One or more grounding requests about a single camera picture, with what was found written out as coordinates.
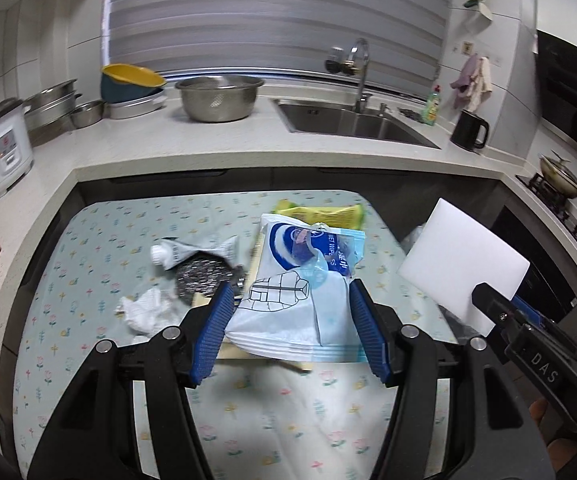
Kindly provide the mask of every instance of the yellow sponge package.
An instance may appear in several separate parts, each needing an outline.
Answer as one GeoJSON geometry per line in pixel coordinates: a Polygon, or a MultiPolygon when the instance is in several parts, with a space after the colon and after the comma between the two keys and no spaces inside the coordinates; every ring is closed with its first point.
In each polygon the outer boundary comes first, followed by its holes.
{"type": "Polygon", "coordinates": [[[360,204],[347,207],[306,207],[280,200],[273,213],[297,218],[307,224],[323,222],[330,227],[361,230],[364,209],[360,204]]]}

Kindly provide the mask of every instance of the stainless steel pot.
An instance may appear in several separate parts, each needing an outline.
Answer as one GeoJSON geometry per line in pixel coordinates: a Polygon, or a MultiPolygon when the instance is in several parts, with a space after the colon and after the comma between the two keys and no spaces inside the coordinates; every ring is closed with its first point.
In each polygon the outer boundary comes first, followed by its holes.
{"type": "Polygon", "coordinates": [[[85,128],[102,120],[104,116],[104,101],[91,101],[75,107],[71,112],[71,120],[75,128],[85,128]]]}
{"type": "Polygon", "coordinates": [[[245,75],[210,75],[179,81],[184,110],[193,120],[225,123],[251,115],[264,79],[245,75]]]}
{"type": "Polygon", "coordinates": [[[24,120],[26,121],[26,127],[29,130],[35,130],[36,128],[41,128],[59,118],[68,115],[75,108],[75,100],[82,94],[76,94],[71,92],[64,97],[59,98],[43,107],[35,108],[34,110],[27,107],[25,108],[26,113],[24,115],[24,120]]]}
{"type": "Polygon", "coordinates": [[[545,155],[539,156],[539,167],[543,177],[562,195],[567,198],[577,198],[577,177],[566,167],[569,160],[553,153],[559,160],[545,155]]]}
{"type": "Polygon", "coordinates": [[[48,106],[57,100],[63,99],[75,92],[75,81],[77,81],[77,79],[69,79],[63,83],[51,86],[51,88],[46,88],[33,97],[26,99],[24,105],[30,107],[28,109],[29,112],[33,112],[38,110],[38,108],[48,106]]]}

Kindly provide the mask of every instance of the table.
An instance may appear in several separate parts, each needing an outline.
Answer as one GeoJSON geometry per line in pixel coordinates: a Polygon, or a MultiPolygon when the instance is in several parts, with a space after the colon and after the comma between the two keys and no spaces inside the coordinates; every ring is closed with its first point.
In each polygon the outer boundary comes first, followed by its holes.
{"type": "MultiPolygon", "coordinates": [[[[115,313],[120,298],[171,286],[172,273],[150,262],[150,246],[164,236],[217,243],[238,235],[239,263],[247,267],[260,216],[282,199],[307,206],[361,203],[366,250],[357,277],[373,300],[392,306],[402,322],[455,342],[437,305],[396,274],[405,254],[356,193],[241,192],[96,203],[80,211],[62,234],[24,327],[13,397],[23,476],[61,394],[92,346],[104,338],[120,346],[131,343],[133,335],[115,313]]],[[[449,381],[438,381],[437,388],[427,474],[440,470],[446,442],[449,381]]],[[[134,383],[134,393],[142,470],[157,476],[143,383],[134,383]]],[[[395,401],[395,389],[383,387],[366,363],[318,363],[300,374],[272,360],[218,362],[187,394],[217,480],[367,479],[395,401]]]]}

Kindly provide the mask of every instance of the white cutting board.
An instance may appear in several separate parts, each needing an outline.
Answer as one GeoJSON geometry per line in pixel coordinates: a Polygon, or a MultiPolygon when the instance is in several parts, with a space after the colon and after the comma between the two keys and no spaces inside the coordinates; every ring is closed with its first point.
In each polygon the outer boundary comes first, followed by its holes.
{"type": "Polygon", "coordinates": [[[494,323],[473,306],[473,288],[486,282],[511,300],[528,267],[505,241],[440,198],[397,272],[486,336],[494,323]]]}

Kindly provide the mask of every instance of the dish soap bottle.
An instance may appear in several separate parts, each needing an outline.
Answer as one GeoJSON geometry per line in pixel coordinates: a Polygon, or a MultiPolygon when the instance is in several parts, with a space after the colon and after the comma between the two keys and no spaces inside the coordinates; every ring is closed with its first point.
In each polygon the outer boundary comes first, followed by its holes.
{"type": "Polygon", "coordinates": [[[426,124],[430,124],[431,126],[435,124],[435,120],[437,119],[437,112],[439,110],[439,103],[441,102],[441,97],[439,93],[441,92],[441,88],[439,85],[435,85],[433,91],[428,94],[428,99],[426,100],[426,106],[424,110],[421,111],[421,118],[426,124]]]}

